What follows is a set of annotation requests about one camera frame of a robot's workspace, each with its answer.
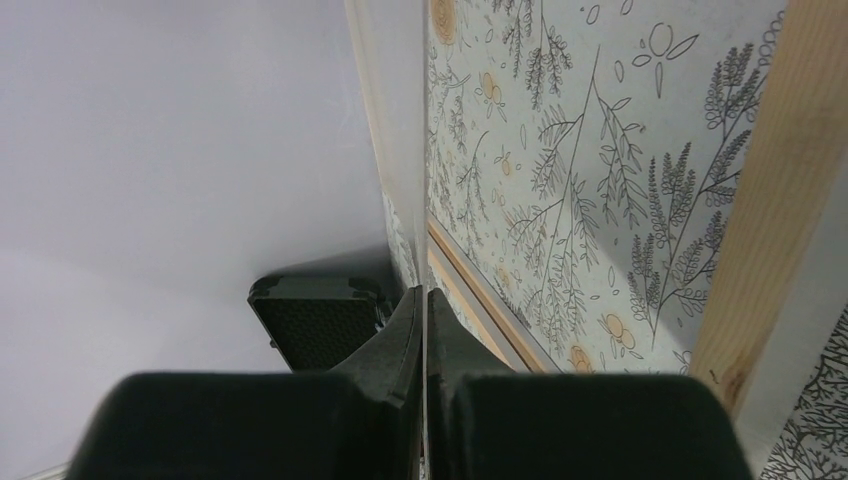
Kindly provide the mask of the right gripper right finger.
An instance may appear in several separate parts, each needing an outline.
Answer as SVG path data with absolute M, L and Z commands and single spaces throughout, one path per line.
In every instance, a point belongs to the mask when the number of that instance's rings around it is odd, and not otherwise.
M 519 373 L 427 296 L 434 479 L 748 479 L 721 404 L 681 375 Z

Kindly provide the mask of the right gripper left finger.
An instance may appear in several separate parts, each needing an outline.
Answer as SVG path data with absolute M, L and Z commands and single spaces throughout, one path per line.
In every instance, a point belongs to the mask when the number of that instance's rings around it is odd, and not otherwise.
M 423 300 L 321 373 L 145 372 L 97 409 L 70 479 L 415 479 Z

